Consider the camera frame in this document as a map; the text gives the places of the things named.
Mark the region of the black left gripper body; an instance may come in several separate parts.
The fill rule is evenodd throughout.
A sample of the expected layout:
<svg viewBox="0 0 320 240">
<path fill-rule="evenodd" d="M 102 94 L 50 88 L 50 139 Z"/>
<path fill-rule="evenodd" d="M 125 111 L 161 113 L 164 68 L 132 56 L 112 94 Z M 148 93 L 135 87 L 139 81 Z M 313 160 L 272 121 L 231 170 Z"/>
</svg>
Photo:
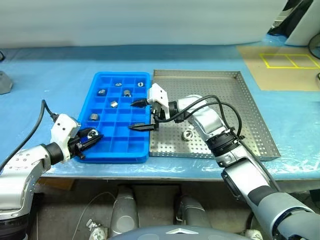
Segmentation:
<svg viewBox="0 0 320 240">
<path fill-rule="evenodd" d="M 68 141 L 67 146 L 71 159 L 78 157 L 80 160 L 84 160 L 86 158 L 85 154 L 83 153 L 86 145 L 85 142 L 82 142 L 79 136 L 76 135 L 75 137 L 71 138 Z"/>
</svg>

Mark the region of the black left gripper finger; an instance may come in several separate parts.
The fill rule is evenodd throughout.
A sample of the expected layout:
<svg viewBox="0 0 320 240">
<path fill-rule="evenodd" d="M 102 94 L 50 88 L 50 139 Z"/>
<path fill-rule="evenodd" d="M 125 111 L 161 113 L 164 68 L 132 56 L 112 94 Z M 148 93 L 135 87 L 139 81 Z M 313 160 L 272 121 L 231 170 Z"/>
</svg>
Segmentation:
<svg viewBox="0 0 320 240">
<path fill-rule="evenodd" d="M 80 151 L 83 152 L 94 145 L 96 145 L 102 138 L 104 137 L 103 134 L 95 135 L 91 138 L 88 138 L 86 141 L 81 143 Z"/>
<path fill-rule="evenodd" d="M 98 135 L 99 135 L 99 132 L 92 127 L 87 127 L 78 131 L 79 137 L 95 137 Z"/>
</svg>

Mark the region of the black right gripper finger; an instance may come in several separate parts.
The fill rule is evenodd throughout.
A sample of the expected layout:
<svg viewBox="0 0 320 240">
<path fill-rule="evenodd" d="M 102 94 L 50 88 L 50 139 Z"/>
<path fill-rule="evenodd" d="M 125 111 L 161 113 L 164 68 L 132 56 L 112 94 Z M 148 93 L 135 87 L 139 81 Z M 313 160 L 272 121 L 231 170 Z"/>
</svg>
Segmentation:
<svg viewBox="0 0 320 240">
<path fill-rule="evenodd" d="M 133 101 L 130 106 L 135 108 L 145 108 L 151 105 L 146 98 Z"/>
<path fill-rule="evenodd" d="M 156 125 L 155 124 L 144 124 L 144 123 L 135 123 L 128 128 L 132 131 L 155 131 Z"/>
</svg>

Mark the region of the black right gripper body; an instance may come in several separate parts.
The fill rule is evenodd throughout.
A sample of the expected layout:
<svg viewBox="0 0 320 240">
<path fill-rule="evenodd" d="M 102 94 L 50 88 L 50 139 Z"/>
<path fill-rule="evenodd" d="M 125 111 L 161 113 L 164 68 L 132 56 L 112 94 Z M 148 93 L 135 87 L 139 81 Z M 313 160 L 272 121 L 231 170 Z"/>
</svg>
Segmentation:
<svg viewBox="0 0 320 240">
<path fill-rule="evenodd" d="M 151 131 L 158 131 L 160 123 L 163 123 L 166 120 L 164 105 L 157 101 L 153 102 L 151 104 L 151 115 L 153 117 Z"/>
</svg>

